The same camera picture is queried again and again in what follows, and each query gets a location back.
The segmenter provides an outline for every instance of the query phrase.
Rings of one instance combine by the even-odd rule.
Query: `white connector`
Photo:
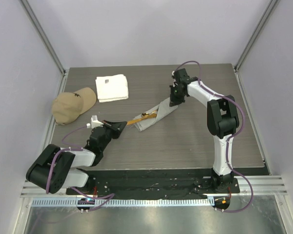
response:
[[[91,123],[87,124],[87,128],[96,128],[96,127],[100,127],[102,126],[103,123],[101,123],[100,121],[98,121],[98,117],[97,116],[92,116],[91,117]]]

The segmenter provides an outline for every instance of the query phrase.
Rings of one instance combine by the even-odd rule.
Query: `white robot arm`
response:
[[[99,122],[91,118],[87,128],[92,128],[87,144],[83,148],[60,148],[49,144],[28,169],[26,179],[56,193],[60,188],[79,187],[84,192],[92,189],[94,180],[81,166],[95,166],[103,158],[103,151],[112,139],[118,139],[127,122]]]
[[[175,82],[170,86],[170,106],[185,102],[185,96],[194,97],[207,108],[208,129],[214,138],[215,161],[212,179],[215,189],[227,188],[233,181],[231,165],[232,136],[239,126],[236,107],[221,98],[222,95],[211,90],[198,78],[190,78],[185,69],[177,70],[172,76]]]

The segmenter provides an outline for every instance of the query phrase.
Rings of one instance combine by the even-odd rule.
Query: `dark gray tabletop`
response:
[[[176,65],[71,68],[65,92],[84,87],[96,92],[97,76],[124,74],[129,99],[97,101],[73,123],[56,126],[52,143],[64,146],[62,137],[85,126],[92,115],[98,115],[99,120],[128,121],[159,104],[169,97],[171,72],[175,68]],[[197,65],[186,65],[185,68],[190,76],[198,76]],[[233,95],[247,114],[231,64],[202,65],[202,81],[218,93]],[[142,132],[133,125],[127,126],[118,140],[109,143],[104,158],[93,169],[211,168],[214,142],[206,122],[204,105],[188,97],[177,110]],[[79,130],[66,141],[85,146],[90,132],[90,129]],[[234,167],[264,166],[248,115],[244,131],[233,140],[232,163]]]

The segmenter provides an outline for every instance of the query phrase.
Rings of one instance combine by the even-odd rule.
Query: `beige cap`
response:
[[[90,88],[83,88],[74,93],[61,93],[52,103],[52,115],[57,124],[68,124],[79,115],[89,110],[97,100]]]

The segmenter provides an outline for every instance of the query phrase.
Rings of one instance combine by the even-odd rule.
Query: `gray fabric strip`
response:
[[[157,116],[156,118],[148,118],[148,119],[144,119],[140,122],[135,123],[134,125],[139,130],[139,132],[152,126],[153,124],[160,121],[162,118],[164,118],[165,116],[167,116],[168,114],[170,114],[171,112],[173,112],[174,110],[178,108],[178,106],[170,107],[169,102],[170,102],[170,98],[168,97],[167,99],[162,101],[159,105],[154,106],[152,109],[149,109],[147,113],[151,113],[152,111],[155,111],[156,109],[158,109]],[[138,119],[141,117],[142,115],[138,115],[134,119]]]

